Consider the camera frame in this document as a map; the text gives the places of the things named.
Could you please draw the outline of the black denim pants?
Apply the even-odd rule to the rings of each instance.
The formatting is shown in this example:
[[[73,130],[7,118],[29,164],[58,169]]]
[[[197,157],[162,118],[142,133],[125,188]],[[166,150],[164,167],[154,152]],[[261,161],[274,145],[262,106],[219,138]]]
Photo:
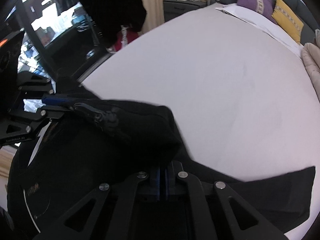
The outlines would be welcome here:
[[[119,119],[102,129],[73,106],[50,120],[39,135],[21,143],[10,167],[2,239],[35,237],[101,184],[119,182],[140,171],[172,166],[199,178],[208,194],[224,181],[284,235],[310,214],[315,167],[244,182],[191,159],[171,110],[165,106],[101,100],[77,81],[63,77],[54,94],[81,99]],[[175,239],[195,239],[189,200],[175,186]]]

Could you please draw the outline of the red white bag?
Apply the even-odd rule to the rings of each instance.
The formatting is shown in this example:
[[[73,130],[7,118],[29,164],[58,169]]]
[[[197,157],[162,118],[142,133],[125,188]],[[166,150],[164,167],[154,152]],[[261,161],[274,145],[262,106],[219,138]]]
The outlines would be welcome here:
[[[139,38],[139,33],[132,31],[129,27],[122,26],[121,31],[118,33],[116,43],[110,48],[107,48],[107,51],[115,54],[137,38]]]

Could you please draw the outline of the black hanging garment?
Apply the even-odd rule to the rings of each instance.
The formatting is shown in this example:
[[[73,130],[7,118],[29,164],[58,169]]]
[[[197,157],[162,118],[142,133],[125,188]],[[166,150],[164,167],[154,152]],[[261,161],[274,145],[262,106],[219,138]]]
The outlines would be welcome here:
[[[111,47],[118,39],[122,27],[138,33],[146,19],[142,0],[79,0],[95,23],[101,44]]]

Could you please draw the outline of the dark grey nightstand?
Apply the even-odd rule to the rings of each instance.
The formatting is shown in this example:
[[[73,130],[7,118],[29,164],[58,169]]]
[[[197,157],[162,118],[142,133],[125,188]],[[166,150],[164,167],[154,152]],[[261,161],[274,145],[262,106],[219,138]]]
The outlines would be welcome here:
[[[193,10],[207,6],[206,2],[188,0],[163,0],[164,22],[168,22],[178,16]]]

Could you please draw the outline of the beige curtain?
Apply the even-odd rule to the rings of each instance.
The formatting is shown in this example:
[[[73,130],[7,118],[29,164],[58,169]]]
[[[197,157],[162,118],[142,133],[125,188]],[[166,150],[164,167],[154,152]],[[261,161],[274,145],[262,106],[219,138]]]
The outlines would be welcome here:
[[[164,0],[142,0],[146,9],[146,20],[140,35],[157,28],[164,23],[163,1]]]

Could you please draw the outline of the white pillow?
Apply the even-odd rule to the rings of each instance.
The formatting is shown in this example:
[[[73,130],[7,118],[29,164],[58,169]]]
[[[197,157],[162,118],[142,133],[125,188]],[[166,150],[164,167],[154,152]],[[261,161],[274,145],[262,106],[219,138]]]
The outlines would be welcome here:
[[[280,26],[274,24],[263,15],[245,7],[238,6],[235,3],[223,5],[222,7],[216,7],[215,9],[225,14],[232,15],[254,26],[255,28],[277,40],[288,50],[293,52],[297,57],[301,58],[303,46],[294,41],[294,39],[291,38],[289,34]]]

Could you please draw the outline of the folded beige duvet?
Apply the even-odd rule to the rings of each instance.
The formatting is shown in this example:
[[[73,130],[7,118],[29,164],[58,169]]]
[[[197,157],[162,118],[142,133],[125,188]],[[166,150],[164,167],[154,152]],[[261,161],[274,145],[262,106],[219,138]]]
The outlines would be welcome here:
[[[302,60],[306,72],[308,73],[313,88],[320,99],[320,48],[319,48],[319,29],[315,30],[313,43],[306,43],[301,52]]]

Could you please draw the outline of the purple patterned pillow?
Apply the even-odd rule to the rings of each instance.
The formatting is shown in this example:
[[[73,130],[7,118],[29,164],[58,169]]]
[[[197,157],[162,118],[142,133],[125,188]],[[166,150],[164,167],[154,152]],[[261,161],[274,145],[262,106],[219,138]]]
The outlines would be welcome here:
[[[272,17],[276,0],[237,0],[237,5],[253,10],[265,18],[277,24],[276,20]]]

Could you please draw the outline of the yellow patterned pillow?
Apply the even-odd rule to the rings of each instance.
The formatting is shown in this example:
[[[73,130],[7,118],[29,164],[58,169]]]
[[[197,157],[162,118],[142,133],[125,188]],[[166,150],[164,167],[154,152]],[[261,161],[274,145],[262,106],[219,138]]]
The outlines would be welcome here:
[[[283,0],[276,0],[271,16],[297,44],[300,44],[304,23]]]

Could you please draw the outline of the dark window frame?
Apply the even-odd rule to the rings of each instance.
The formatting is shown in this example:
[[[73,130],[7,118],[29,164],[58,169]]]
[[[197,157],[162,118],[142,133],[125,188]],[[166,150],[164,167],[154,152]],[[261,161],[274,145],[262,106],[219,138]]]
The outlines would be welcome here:
[[[19,72],[83,80],[111,56],[79,0],[18,0],[14,8],[25,32]]]

